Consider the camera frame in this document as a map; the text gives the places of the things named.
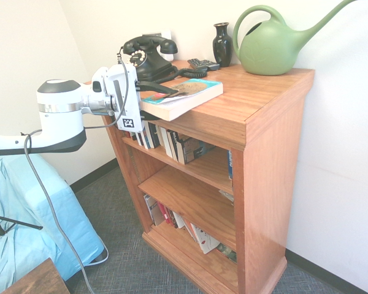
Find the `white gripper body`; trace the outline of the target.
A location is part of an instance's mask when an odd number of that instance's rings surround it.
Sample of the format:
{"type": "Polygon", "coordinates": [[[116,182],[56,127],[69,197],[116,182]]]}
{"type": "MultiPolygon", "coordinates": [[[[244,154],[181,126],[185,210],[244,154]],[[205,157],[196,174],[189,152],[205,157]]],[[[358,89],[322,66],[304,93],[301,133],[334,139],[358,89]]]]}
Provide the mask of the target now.
{"type": "Polygon", "coordinates": [[[141,132],[144,123],[140,118],[140,94],[136,91],[136,68],[131,64],[116,64],[105,74],[107,94],[112,97],[118,128],[128,132],[141,132]]]}

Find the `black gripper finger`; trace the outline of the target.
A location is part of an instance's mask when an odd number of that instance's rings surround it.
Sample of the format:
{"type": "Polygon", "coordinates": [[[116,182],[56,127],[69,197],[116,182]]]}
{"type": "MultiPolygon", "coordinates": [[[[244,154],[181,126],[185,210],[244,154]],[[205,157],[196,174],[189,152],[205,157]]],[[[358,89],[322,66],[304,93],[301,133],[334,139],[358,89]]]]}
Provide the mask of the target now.
{"type": "Polygon", "coordinates": [[[175,94],[178,92],[176,89],[168,88],[166,86],[150,82],[150,81],[135,81],[136,91],[152,91],[161,94],[175,94]]]}
{"type": "Polygon", "coordinates": [[[159,117],[154,116],[154,115],[152,115],[150,113],[147,113],[146,111],[143,111],[143,110],[140,111],[140,118],[143,121],[156,121],[156,120],[160,120],[159,117]]]}

